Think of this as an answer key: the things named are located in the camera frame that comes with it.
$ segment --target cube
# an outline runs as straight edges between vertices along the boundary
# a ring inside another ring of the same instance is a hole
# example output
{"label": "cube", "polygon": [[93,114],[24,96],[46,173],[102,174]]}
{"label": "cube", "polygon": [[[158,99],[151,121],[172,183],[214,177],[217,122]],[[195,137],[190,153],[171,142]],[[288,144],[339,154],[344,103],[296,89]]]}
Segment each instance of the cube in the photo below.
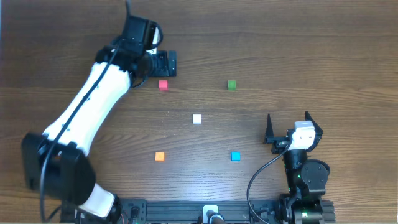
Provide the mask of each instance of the cube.
{"label": "cube", "polygon": [[231,152],[231,161],[240,161],[241,152]]}
{"label": "cube", "polygon": [[201,114],[194,114],[192,116],[192,123],[193,124],[201,124]]}
{"label": "cube", "polygon": [[164,152],[156,152],[155,153],[155,161],[164,161],[165,160],[165,153]]}
{"label": "cube", "polygon": [[236,80],[228,80],[228,90],[236,90]]}
{"label": "cube", "polygon": [[169,84],[167,83],[167,80],[159,80],[159,89],[161,91],[169,90]]}

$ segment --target pink cube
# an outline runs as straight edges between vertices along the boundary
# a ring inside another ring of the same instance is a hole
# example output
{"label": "pink cube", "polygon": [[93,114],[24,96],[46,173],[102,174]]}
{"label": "pink cube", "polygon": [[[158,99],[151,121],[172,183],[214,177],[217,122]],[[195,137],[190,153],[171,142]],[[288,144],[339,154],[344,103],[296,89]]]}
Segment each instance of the pink cube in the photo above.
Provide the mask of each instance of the pink cube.
{"label": "pink cube", "polygon": [[167,83],[167,80],[159,80],[159,89],[162,91],[169,90],[169,84]]}

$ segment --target wooden table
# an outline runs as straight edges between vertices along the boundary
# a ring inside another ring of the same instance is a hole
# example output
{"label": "wooden table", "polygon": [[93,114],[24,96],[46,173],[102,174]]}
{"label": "wooden table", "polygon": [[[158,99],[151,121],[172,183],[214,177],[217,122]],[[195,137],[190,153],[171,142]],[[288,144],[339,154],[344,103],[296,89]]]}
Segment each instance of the wooden table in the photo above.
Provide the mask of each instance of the wooden table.
{"label": "wooden table", "polygon": [[[141,0],[132,11],[162,26],[178,75],[169,92],[153,78],[110,112],[90,153],[104,188],[122,198],[245,200],[253,173],[274,157],[262,144],[267,113],[282,135],[309,110],[325,132],[310,155],[331,167],[324,199],[336,219],[397,221],[398,1]],[[2,2],[0,222],[39,221],[21,139],[61,115],[124,17],[122,0]],[[238,89],[226,90],[227,80]],[[278,161],[252,198],[286,191]],[[47,214],[58,204],[46,200]]]}

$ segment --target white cube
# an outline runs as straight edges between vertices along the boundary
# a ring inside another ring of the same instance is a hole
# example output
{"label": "white cube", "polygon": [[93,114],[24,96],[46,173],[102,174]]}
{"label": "white cube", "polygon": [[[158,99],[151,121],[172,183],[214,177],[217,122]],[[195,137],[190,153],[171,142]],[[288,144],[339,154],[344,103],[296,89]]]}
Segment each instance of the white cube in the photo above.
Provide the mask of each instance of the white cube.
{"label": "white cube", "polygon": [[201,114],[194,114],[192,116],[193,124],[201,124]]}

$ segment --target green cube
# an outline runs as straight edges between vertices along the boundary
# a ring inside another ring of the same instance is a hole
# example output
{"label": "green cube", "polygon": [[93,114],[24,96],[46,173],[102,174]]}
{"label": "green cube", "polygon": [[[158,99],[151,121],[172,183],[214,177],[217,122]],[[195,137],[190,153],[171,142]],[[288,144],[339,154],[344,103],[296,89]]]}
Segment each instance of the green cube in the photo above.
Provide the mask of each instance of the green cube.
{"label": "green cube", "polygon": [[228,90],[236,90],[236,80],[228,80]]}

